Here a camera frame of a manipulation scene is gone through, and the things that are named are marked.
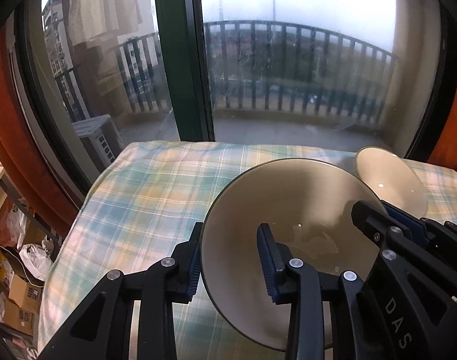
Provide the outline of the cardboard box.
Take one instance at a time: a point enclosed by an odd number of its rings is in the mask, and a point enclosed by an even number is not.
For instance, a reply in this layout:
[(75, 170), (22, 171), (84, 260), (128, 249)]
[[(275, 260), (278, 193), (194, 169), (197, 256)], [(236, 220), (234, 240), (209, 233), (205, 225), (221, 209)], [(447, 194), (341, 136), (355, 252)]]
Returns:
[(12, 278), (9, 295), (4, 302), (4, 325), (28, 336), (33, 336), (35, 317), (41, 308), (43, 288), (32, 285), (19, 275)]

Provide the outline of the outdoor air conditioner unit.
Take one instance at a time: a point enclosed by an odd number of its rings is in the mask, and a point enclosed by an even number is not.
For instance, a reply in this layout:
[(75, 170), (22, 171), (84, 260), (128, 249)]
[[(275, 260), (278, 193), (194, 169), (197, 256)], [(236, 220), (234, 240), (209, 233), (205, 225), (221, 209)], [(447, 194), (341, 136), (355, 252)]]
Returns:
[(110, 115), (80, 120), (72, 127), (99, 172), (112, 164), (125, 148)]

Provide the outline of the balcony metal railing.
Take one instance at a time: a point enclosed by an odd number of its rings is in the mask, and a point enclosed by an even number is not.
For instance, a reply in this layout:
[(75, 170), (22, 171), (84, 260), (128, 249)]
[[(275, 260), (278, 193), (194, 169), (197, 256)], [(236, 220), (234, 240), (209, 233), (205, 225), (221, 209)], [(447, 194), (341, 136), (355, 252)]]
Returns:
[(214, 109), (380, 125), (398, 64), (387, 50), (332, 30), (270, 20), (207, 22), (204, 35)]

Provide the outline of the green floral ceramic bowl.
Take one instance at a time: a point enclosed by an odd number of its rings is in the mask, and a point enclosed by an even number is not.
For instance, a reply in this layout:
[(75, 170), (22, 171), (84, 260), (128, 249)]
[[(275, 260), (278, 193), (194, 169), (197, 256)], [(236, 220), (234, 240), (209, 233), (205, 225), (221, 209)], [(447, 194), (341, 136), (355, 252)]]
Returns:
[(266, 291), (256, 233), (268, 224), (277, 242), (319, 272), (351, 270), (366, 279), (377, 247), (352, 223), (354, 203), (384, 209), (354, 175), (308, 158), (284, 158), (252, 167), (216, 197), (202, 229), (202, 279), (216, 310), (240, 334), (283, 350), (289, 307)]

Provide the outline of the dark green window frame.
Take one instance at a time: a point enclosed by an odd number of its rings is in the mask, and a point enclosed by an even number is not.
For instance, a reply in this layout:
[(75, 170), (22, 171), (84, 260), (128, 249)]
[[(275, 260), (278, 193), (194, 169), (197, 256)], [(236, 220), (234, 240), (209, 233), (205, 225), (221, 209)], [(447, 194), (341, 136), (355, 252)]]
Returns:
[(155, 0), (155, 5), (179, 139), (214, 141), (202, 0)]

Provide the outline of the plaid pastel tablecloth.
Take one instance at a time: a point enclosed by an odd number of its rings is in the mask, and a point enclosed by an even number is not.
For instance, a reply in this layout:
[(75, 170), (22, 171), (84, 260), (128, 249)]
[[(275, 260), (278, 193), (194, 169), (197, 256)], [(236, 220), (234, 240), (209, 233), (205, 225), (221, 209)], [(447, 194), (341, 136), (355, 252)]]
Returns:
[[(354, 173), (354, 150), (218, 142), (131, 143), (95, 181), (45, 281), (39, 354), (103, 275), (144, 271), (189, 238), (229, 181), (276, 158), (315, 158)], [(406, 160), (427, 193), (427, 217), (457, 224), (457, 172)], [(215, 311), (202, 281), (174, 306), (178, 359), (284, 359), (237, 333)]]

